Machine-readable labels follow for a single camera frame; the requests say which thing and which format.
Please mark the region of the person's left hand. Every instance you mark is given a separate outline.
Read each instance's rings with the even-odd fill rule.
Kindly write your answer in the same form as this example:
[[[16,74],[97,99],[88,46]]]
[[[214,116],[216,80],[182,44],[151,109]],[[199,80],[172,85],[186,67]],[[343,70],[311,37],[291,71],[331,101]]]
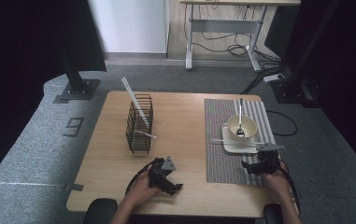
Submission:
[[[150,178],[147,172],[141,174],[129,192],[124,197],[124,203],[129,207],[135,208],[142,203],[149,201],[161,190],[150,185]]]

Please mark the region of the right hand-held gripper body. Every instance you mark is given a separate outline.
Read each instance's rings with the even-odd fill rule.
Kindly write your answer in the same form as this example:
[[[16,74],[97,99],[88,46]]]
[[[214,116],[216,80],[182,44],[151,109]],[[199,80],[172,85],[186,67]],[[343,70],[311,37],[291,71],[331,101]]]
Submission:
[[[257,173],[273,174],[276,170],[278,170],[280,168],[278,151],[283,148],[284,146],[272,143],[259,144],[256,147],[258,151],[258,159],[260,161]]]

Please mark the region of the cream bowl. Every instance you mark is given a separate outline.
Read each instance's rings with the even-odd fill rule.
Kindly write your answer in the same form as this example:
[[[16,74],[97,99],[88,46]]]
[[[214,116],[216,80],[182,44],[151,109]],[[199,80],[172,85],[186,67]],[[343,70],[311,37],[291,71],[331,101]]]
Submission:
[[[228,119],[228,131],[234,140],[249,140],[257,133],[256,122],[247,116],[234,115]],[[237,131],[241,128],[244,132],[243,136],[238,136]]]

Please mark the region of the dark wire cutlery basket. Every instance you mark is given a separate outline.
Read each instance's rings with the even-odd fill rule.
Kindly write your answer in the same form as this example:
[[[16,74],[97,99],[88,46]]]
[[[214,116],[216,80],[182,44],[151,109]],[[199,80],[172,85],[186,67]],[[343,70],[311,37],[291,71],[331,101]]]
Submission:
[[[152,134],[153,122],[153,106],[152,98],[149,94],[136,94],[137,101],[139,102],[145,117],[148,119],[150,126],[147,127],[143,119],[140,117],[133,102],[130,104],[130,109],[127,118],[127,127],[125,137],[128,147],[132,153],[135,152],[149,152],[152,138],[149,138],[141,133],[135,133],[134,130],[139,130],[145,133]]]

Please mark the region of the black stand with dark base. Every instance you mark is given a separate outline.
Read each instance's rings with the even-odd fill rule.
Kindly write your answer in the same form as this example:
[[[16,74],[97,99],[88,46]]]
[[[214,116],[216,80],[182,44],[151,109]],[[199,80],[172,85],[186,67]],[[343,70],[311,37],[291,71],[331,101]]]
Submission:
[[[317,107],[317,97],[311,92],[316,83],[307,80],[309,61],[330,19],[342,0],[301,0],[284,64],[286,77],[271,82],[280,104],[302,104]]]

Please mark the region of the grey tape piece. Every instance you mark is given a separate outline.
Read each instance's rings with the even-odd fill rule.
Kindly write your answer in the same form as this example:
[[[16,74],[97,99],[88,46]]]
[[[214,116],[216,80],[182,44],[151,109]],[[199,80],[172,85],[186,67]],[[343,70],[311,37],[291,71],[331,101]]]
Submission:
[[[66,184],[64,185],[64,190],[75,190],[75,191],[83,191],[84,186],[80,184]]]

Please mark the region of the black curtain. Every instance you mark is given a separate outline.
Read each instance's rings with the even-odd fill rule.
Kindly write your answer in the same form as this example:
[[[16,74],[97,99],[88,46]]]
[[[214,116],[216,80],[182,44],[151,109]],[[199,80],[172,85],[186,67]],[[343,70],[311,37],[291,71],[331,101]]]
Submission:
[[[0,0],[0,162],[65,73],[106,69],[90,0]]]
[[[317,105],[356,153],[356,0],[342,0],[309,61]]]

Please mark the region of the white power strip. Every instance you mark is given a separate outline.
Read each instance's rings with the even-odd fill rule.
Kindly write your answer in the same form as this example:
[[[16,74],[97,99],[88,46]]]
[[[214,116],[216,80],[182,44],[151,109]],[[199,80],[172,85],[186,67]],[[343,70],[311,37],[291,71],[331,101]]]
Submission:
[[[263,78],[264,82],[271,82],[271,81],[275,81],[275,80],[281,80],[284,79],[285,76],[283,76],[282,74],[275,74],[275,75],[270,75],[270,76],[266,76]]]

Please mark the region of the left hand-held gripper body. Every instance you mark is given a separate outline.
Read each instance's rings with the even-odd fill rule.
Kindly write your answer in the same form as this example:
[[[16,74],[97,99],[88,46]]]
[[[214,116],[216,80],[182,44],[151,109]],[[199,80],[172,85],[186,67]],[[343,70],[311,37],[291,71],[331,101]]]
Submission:
[[[157,188],[174,188],[175,185],[166,177],[175,170],[176,167],[170,156],[155,158],[150,163],[150,168],[148,169],[150,185]]]

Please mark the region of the person's right hand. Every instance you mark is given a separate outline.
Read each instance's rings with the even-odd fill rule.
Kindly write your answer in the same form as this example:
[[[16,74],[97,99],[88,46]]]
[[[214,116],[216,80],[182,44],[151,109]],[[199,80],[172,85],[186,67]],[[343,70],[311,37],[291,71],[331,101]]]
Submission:
[[[291,186],[283,173],[276,171],[273,174],[261,174],[261,177],[281,201],[291,198]]]

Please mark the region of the white-legged desk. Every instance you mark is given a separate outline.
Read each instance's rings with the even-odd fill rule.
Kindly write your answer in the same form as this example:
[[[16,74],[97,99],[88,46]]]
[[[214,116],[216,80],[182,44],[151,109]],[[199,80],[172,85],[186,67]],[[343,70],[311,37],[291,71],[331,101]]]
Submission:
[[[224,33],[252,35],[246,51],[249,61],[255,72],[261,71],[255,47],[263,27],[263,20],[269,7],[296,7],[301,0],[178,0],[190,9],[189,36],[186,46],[185,68],[192,70],[193,33]],[[222,19],[196,19],[194,17],[195,6],[251,6],[261,7],[260,17],[255,20],[222,20]]]

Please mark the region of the metal spoon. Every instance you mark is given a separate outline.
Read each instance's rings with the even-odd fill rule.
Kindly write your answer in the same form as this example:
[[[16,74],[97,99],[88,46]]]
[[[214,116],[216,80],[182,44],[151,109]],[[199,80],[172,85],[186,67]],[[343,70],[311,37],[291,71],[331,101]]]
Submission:
[[[243,107],[243,99],[240,99],[239,101],[239,115],[238,115],[238,124],[239,127],[236,131],[236,135],[239,137],[244,137],[245,136],[245,132],[242,128],[242,107]]]

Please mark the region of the white square plate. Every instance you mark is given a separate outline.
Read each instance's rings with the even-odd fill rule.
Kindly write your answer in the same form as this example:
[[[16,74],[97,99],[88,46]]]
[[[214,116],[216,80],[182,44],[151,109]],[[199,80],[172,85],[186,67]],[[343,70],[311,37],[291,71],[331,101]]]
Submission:
[[[221,126],[221,136],[223,140],[234,140],[232,136],[229,134],[228,131],[228,126],[226,123],[224,123]],[[249,140],[243,140],[245,142],[255,142],[254,137],[251,137]],[[228,143],[223,143],[223,147],[227,152],[230,153],[256,153],[256,146],[254,145],[241,145],[241,144],[228,144]]]

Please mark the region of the grey striped placemat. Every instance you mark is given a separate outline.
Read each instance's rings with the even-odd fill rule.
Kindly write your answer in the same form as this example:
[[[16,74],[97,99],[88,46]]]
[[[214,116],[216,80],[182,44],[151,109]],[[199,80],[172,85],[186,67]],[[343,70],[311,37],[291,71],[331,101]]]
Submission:
[[[250,175],[241,165],[241,161],[258,162],[256,153],[230,153],[222,142],[210,139],[222,139],[221,126],[228,123],[231,116],[239,113],[238,100],[205,99],[206,131],[206,181],[209,183],[263,186],[264,181],[258,175]],[[263,102],[244,101],[242,114],[252,118],[257,124],[255,142],[273,143],[275,138],[267,117]]]

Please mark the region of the long white stick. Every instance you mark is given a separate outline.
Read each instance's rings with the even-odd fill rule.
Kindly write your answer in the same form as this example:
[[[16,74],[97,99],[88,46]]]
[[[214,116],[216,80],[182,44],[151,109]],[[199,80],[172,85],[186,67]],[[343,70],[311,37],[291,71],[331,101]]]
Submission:
[[[143,121],[144,121],[144,123],[146,124],[146,126],[149,127],[149,126],[150,126],[150,123],[149,123],[148,119],[145,117],[145,114],[144,114],[144,112],[143,112],[143,110],[142,110],[142,108],[141,108],[139,102],[137,101],[137,99],[136,99],[136,97],[135,97],[135,94],[134,94],[134,92],[132,91],[132,89],[131,89],[131,87],[130,87],[130,85],[129,85],[127,79],[126,79],[126,77],[123,77],[123,78],[121,79],[121,82],[122,82],[124,88],[127,90],[129,96],[131,97],[132,102],[134,103],[135,108],[137,109],[137,111],[138,111],[140,117],[143,119]]]

